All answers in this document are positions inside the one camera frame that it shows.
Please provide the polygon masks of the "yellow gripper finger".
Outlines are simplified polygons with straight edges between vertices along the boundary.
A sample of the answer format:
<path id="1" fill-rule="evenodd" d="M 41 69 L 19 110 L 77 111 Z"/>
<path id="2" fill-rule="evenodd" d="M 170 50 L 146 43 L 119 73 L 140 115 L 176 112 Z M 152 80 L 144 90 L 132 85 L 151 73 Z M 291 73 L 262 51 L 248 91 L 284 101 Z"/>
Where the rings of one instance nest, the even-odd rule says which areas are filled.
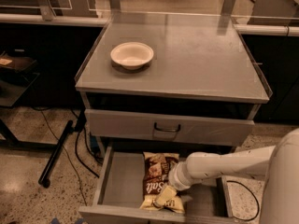
<path id="1" fill-rule="evenodd" d="M 163 207 L 168 201 L 177 195 L 177 190 L 171 185 L 164 185 L 161 192 L 155 198 L 153 204 L 156 207 Z"/>

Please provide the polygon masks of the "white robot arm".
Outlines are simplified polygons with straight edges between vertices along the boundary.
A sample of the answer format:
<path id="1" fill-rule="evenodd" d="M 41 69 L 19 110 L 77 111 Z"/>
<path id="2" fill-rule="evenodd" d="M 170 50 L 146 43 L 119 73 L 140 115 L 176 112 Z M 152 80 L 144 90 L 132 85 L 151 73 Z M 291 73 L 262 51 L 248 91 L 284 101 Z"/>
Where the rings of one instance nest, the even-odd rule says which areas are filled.
<path id="1" fill-rule="evenodd" d="M 224 175 L 263 179 L 260 224 L 299 223 L 299 130 L 283 136 L 271 147 L 230 154 L 194 152 L 177 163 L 154 200 L 163 206 L 175 195 L 205 179 Z"/>

